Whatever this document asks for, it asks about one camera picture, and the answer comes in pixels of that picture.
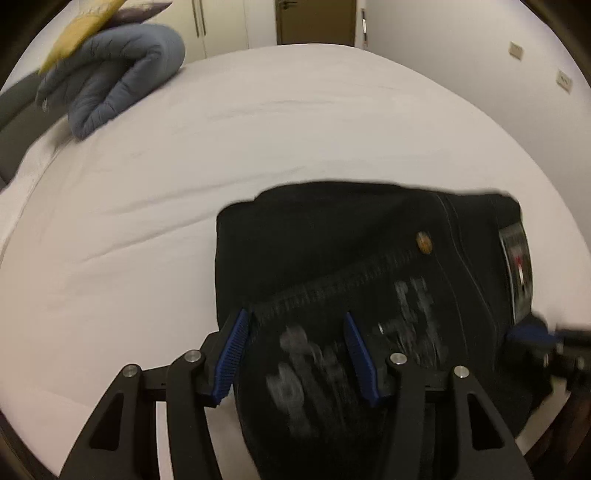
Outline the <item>black denim pants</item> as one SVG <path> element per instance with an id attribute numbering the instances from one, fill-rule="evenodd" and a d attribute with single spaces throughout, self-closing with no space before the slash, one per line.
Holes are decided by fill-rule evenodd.
<path id="1" fill-rule="evenodd" d="M 394 414 L 370 406 L 346 315 L 426 369 L 466 366 L 517 435 L 550 391 L 508 342 L 531 311 L 519 203 L 389 184 L 286 185 L 216 219 L 217 318 L 249 313 L 235 379 L 263 479 L 384 479 Z"/>

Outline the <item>white bed mattress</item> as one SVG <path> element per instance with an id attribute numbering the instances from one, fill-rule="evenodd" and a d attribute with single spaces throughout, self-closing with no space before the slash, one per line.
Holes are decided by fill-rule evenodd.
<path id="1" fill-rule="evenodd" d="M 192 63 L 83 141 L 57 122 L 1 194 L 1 409 L 58 474 L 128 363 L 215 327 L 215 218 L 270 187 L 497 189 L 520 203 L 534 305 L 590 322 L 590 253 L 558 191 L 491 117 L 384 57 L 276 46 Z"/>

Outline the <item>grey padded headboard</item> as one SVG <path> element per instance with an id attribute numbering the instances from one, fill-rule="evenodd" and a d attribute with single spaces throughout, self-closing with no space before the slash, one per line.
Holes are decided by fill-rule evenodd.
<path id="1" fill-rule="evenodd" d="M 35 72 L 1 94 L 1 188 L 16 174 L 20 162 L 39 133 L 35 96 L 40 83 Z"/>

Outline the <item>blue folded quilt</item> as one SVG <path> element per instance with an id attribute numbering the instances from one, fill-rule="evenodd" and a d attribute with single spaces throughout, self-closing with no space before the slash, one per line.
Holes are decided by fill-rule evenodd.
<path id="1" fill-rule="evenodd" d="M 185 57 L 181 36 L 159 24 L 101 31 L 41 76 L 36 104 L 64 108 L 83 140 L 170 80 Z"/>

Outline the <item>brown wooden door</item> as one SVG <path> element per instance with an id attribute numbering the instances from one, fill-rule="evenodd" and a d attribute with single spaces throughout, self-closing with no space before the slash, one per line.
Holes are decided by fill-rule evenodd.
<path id="1" fill-rule="evenodd" d="M 353 47 L 355 0 L 276 1 L 277 44 L 337 44 Z"/>

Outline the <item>cream wardrobe cabinet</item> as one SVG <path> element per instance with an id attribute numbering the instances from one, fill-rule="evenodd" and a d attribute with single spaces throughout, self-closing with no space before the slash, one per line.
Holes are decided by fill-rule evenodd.
<path id="1" fill-rule="evenodd" d="M 174 0 L 150 22 L 182 37 L 185 64 L 277 45 L 273 0 Z"/>

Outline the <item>yellow cushion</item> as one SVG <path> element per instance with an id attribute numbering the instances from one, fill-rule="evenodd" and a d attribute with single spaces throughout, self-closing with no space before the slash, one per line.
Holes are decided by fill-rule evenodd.
<path id="1" fill-rule="evenodd" d="M 60 33 L 40 66 L 38 73 L 47 73 L 57 62 L 71 56 L 90 36 L 113 17 L 125 0 L 92 1 Z"/>

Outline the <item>purple cushion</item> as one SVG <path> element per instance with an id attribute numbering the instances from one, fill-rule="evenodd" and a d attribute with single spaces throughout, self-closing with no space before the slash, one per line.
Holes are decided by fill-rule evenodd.
<path id="1" fill-rule="evenodd" d="M 141 24 L 172 5 L 171 2 L 148 2 L 117 10 L 101 27 L 101 30 L 116 28 L 129 24 Z"/>

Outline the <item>wall light switch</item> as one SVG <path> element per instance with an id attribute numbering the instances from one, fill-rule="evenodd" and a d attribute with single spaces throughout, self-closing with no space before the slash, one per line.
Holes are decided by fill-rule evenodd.
<path id="1" fill-rule="evenodd" d="M 560 69 L 557 70 L 556 83 L 567 93 L 571 93 L 573 88 L 573 80 L 568 74 Z"/>

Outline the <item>wall power socket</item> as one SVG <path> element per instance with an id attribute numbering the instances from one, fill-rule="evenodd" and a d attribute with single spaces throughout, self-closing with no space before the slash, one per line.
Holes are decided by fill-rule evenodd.
<path id="1" fill-rule="evenodd" d="M 518 59 L 518 60 L 523 59 L 523 55 L 524 55 L 523 47 L 514 43 L 514 42 L 511 42 L 509 44 L 508 52 L 515 59 Z"/>

